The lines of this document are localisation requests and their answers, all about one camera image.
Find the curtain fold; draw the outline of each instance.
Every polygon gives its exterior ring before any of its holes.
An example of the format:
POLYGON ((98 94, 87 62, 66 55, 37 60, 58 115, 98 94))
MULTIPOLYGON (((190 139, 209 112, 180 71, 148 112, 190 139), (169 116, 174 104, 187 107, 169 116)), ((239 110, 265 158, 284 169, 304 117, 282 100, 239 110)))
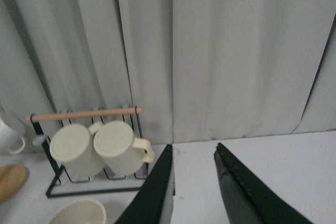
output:
POLYGON ((145 137, 173 142, 172 0, 119 0, 133 104, 145 137))
POLYGON ((330 37, 320 73, 302 120, 293 133, 336 130, 336 34, 330 37))
MULTIPOLYGON (((33 112, 51 113, 50 102, 3 0, 0 0, 0 31, 1 110, 23 122, 33 112)), ((43 127, 47 134, 58 129, 55 123, 43 127)))

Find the table surface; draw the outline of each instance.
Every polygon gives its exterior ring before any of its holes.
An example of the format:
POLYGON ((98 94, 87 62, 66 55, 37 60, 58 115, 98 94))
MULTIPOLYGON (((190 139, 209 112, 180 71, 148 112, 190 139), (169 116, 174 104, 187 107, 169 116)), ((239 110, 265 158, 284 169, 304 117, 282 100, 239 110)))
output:
POLYGON ((172 223, 229 224, 213 156, 218 142, 313 223, 335 222, 336 131, 331 131, 174 144, 172 223))
MULTIPOLYGON (((280 198, 313 223, 336 219, 336 131, 173 144, 175 192, 171 223, 229 224, 218 185, 214 152, 223 143, 280 198)), ((165 145, 154 145, 158 158, 165 145)), ((54 174, 45 154, 0 156, 0 166, 24 164, 29 178, 0 205, 0 223, 47 223, 63 205, 80 197, 101 201, 110 223, 137 192, 48 199, 54 174)))
MULTIPOLYGON (((155 160, 150 164, 150 169, 165 145, 153 145, 152 147, 155 152, 155 160)), ((29 177, 17 194, 0 205, 1 224, 48 223, 62 206, 85 197, 102 202, 107 212, 108 224, 112 224, 137 194, 137 191, 134 191, 48 199, 45 193, 55 174, 44 153, 0 156, 0 166, 7 164, 23 164, 28 168, 29 177)))

